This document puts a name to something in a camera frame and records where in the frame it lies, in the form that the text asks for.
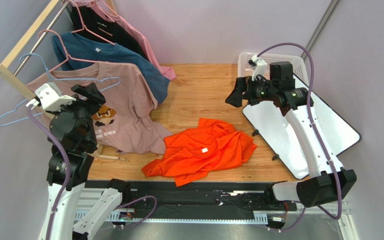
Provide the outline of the orange t-shirt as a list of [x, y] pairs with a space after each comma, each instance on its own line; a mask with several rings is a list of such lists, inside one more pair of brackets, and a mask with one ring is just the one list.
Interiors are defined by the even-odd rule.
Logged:
[[164, 139], [165, 153], [145, 165], [147, 177], [169, 177], [177, 187], [247, 163], [257, 145], [251, 136], [223, 120], [200, 118], [189, 128]]

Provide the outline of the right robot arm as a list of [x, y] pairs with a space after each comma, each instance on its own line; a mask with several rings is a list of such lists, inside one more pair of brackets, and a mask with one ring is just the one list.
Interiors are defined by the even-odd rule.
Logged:
[[236, 108], [243, 100], [251, 106], [271, 102], [291, 125], [303, 150], [310, 178], [304, 181], [272, 183], [269, 195], [274, 202], [295, 201], [306, 208], [341, 203], [357, 181], [353, 169], [345, 169], [320, 130], [311, 90], [296, 87], [293, 66], [286, 61], [268, 65], [269, 78], [255, 72], [237, 77], [225, 102]]

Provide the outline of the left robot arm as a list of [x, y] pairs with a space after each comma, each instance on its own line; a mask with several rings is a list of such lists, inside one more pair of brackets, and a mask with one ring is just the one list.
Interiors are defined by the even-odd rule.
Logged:
[[131, 198], [129, 182], [111, 179], [88, 213], [75, 221], [98, 145], [92, 116], [106, 99], [95, 83], [76, 84], [71, 90], [73, 95], [64, 95], [48, 82], [35, 91], [43, 110], [54, 115], [49, 126], [42, 127], [52, 144], [42, 240], [91, 240], [110, 213]]

